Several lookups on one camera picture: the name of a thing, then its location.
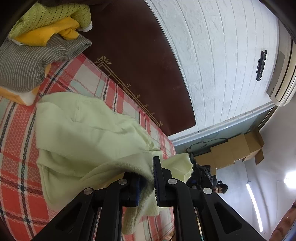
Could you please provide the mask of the grey striped folded garment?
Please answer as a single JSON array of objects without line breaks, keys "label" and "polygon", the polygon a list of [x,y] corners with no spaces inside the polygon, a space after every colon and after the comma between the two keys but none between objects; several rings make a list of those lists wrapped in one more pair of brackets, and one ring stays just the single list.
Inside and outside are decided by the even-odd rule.
[{"label": "grey striped folded garment", "polygon": [[46,78],[46,66],[53,62],[70,61],[91,44],[82,35],[75,40],[53,35],[45,47],[19,46],[5,39],[1,45],[1,86],[17,92],[29,92]]}]

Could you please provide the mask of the person in background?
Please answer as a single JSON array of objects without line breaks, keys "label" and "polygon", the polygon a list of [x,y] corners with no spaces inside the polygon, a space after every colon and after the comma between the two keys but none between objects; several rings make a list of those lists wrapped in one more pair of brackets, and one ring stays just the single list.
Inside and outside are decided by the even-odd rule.
[{"label": "person in background", "polygon": [[215,193],[217,194],[225,194],[228,190],[228,185],[223,183],[222,181],[218,181],[215,188],[214,188],[214,191]]}]

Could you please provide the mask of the yellow folded garment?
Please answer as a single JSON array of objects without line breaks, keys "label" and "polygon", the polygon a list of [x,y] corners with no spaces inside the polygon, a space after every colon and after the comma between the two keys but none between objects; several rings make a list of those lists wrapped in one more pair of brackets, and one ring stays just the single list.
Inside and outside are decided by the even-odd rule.
[{"label": "yellow folded garment", "polygon": [[12,40],[19,45],[44,47],[54,35],[59,35],[64,40],[75,40],[79,36],[78,28],[79,23],[68,16],[50,25],[21,34]]}]

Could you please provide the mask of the black wall bracket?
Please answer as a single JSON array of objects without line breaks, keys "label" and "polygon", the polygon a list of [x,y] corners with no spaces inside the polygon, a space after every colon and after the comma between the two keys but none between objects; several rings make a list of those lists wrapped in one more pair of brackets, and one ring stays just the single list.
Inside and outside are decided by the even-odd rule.
[{"label": "black wall bracket", "polygon": [[256,69],[256,80],[260,81],[262,79],[265,61],[267,57],[267,50],[262,50],[260,54],[260,58],[257,63],[257,69]]}]

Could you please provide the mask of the stacked cardboard boxes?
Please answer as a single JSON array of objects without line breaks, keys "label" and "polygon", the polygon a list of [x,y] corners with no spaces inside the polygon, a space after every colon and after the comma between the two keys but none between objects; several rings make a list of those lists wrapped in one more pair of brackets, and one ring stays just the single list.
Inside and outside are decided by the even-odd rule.
[{"label": "stacked cardboard boxes", "polygon": [[236,161],[255,160],[258,165],[263,159],[264,140],[258,130],[230,138],[227,142],[210,148],[210,152],[194,157],[197,164],[210,166],[211,175],[218,169],[234,164]]}]

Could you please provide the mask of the white wall air conditioner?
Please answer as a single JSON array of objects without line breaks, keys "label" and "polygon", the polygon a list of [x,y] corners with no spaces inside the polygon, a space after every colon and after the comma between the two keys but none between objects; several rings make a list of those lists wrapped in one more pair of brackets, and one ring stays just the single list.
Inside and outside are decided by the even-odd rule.
[{"label": "white wall air conditioner", "polygon": [[283,45],[279,47],[273,75],[266,92],[277,107],[287,105],[295,95],[295,42],[293,39],[286,53]]}]

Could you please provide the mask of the light green sweater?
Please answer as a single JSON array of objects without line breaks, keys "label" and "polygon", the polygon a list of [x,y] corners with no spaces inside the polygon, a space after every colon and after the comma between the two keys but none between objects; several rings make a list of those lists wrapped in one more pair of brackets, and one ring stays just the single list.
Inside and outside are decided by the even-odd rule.
[{"label": "light green sweater", "polygon": [[83,189],[107,187],[125,172],[144,177],[139,206],[127,208],[123,233],[130,235],[143,216],[159,214],[154,193],[152,160],[174,178],[192,173],[188,154],[164,158],[164,152],[131,116],[112,111],[103,100],[73,92],[43,96],[36,105],[35,136],[44,199],[64,208]]}]

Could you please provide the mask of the orange white folded garment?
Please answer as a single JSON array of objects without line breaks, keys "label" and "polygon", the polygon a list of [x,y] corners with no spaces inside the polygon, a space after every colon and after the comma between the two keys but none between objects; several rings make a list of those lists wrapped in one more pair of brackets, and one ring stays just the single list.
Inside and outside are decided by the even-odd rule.
[{"label": "orange white folded garment", "polygon": [[1,96],[18,104],[33,104],[51,63],[27,63],[1,66]]}]

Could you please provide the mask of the red plaid bed sheet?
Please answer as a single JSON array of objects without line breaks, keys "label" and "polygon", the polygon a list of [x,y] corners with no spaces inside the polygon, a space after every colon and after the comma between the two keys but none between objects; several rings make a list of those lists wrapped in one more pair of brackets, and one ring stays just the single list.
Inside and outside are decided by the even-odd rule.
[{"label": "red plaid bed sheet", "polygon": [[[106,57],[90,61],[85,55],[53,63],[36,99],[60,91],[102,99],[110,109],[128,114],[146,129],[164,158],[176,151],[135,97],[111,69]],[[16,240],[30,240],[55,216],[43,197],[35,141],[34,105],[1,98],[1,222]]]}]

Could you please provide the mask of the olive green folded garment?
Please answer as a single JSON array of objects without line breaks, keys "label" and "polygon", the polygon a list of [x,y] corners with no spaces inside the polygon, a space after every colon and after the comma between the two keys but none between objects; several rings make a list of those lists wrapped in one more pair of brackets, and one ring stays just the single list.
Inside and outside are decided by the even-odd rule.
[{"label": "olive green folded garment", "polygon": [[15,38],[36,28],[60,21],[68,16],[79,23],[79,29],[83,32],[91,30],[91,13],[89,6],[86,4],[71,3],[59,6],[44,6],[40,3],[35,3],[16,22],[9,32],[9,37]]}]

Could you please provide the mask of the dark brown wooden headboard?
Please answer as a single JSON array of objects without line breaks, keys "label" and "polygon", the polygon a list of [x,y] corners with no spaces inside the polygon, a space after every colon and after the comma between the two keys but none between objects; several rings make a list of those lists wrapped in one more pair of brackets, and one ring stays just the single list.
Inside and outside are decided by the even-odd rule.
[{"label": "dark brown wooden headboard", "polygon": [[145,1],[85,1],[92,44],[84,55],[109,74],[168,136],[196,123],[182,73]]}]

